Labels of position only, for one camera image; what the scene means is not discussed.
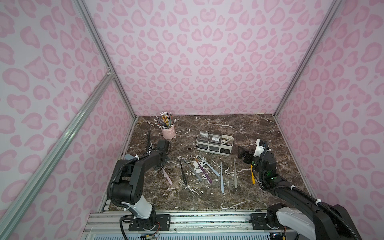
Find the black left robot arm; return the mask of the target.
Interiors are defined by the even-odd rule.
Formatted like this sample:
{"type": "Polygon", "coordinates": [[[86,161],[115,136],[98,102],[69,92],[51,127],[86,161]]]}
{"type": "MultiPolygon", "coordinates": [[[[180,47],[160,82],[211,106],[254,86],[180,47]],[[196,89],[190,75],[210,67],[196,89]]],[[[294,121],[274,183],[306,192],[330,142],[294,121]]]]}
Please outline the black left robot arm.
{"type": "Polygon", "coordinates": [[[160,140],[156,146],[151,143],[151,131],[147,134],[146,153],[117,161],[107,187],[107,197],[121,208],[128,209],[141,225],[152,227],[156,211],[143,196],[145,173],[150,169],[160,171],[169,161],[170,142],[160,140]]]}

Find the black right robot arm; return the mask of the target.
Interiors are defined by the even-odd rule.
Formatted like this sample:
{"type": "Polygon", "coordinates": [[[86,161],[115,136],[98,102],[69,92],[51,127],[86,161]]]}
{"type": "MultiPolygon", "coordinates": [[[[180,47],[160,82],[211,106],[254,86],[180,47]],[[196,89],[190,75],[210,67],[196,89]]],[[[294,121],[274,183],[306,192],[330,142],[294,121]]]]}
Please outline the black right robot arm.
{"type": "Polygon", "coordinates": [[[294,206],[275,204],[268,207],[264,224],[271,229],[288,227],[309,240],[360,240],[348,211],[305,193],[277,172],[277,161],[266,141],[259,141],[253,151],[238,147],[238,158],[253,167],[261,190],[294,206]]]}

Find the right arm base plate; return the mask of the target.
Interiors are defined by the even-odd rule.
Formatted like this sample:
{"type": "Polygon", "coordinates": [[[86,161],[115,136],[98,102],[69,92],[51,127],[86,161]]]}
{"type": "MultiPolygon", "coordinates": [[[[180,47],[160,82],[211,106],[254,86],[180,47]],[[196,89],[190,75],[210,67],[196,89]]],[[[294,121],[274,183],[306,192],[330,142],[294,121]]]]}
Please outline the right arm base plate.
{"type": "Polygon", "coordinates": [[[250,214],[249,223],[253,230],[279,230],[281,225],[275,222],[269,222],[265,213],[250,214]]]}

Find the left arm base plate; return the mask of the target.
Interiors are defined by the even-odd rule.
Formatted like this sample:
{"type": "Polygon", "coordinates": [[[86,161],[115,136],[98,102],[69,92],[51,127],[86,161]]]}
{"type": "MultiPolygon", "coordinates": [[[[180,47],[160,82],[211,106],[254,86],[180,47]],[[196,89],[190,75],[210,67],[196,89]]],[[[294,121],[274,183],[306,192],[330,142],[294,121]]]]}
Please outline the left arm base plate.
{"type": "Polygon", "coordinates": [[[171,215],[152,215],[149,219],[136,218],[129,225],[129,232],[150,232],[160,228],[160,231],[169,231],[171,215]]]}

